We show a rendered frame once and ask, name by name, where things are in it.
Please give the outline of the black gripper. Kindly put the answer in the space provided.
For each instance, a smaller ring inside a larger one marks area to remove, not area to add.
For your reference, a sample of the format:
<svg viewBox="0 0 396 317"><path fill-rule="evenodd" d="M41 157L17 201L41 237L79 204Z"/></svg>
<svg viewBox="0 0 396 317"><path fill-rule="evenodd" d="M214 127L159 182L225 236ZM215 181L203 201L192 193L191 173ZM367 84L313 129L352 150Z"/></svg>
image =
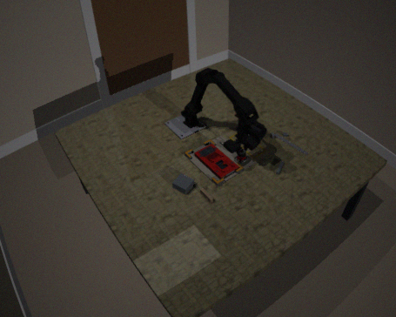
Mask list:
<svg viewBox="0 0 396 317"><path fill-rule="evenodd" d="M244 137L244 135L248 135L249 132L243 132L241 130L239 130L238 127L236 127L236 130L238 130L238 134L236 134L236 141L233 141L232 139L229 139L227 141L224 142L224 148L227 149L230 153L234 153L237 152L237 154L240 154L240 150L243 149L243 147L241 146L241 142L242 139Z"/></svg>

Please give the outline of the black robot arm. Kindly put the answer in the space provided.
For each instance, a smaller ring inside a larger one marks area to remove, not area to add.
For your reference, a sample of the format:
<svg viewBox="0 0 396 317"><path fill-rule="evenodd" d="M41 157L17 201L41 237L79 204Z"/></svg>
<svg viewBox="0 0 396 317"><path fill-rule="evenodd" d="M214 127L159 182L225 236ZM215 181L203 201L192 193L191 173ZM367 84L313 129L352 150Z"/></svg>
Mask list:
<svg viewBox="0 0 396 317"><path fill-rule="evenodd" d="M259 115L254 103L247 98L243 98L225 78L224 73L217 70L207 68L197 73L195 81L197 86L193 92L191 102L186 105L184 111L181 111L182 116L185 117L183 123L189 128L199 124L196 114L204 108L200 103L205 90L209 84L217 84L219 89L233 104L233 110L236 112L234 116L238 118L239 130L249 132L248 135L244 135L241 144L245 144L250 151L256 148L265 136L266 128L257 121ZM253 116L249 117L252 114Z"/></svg>

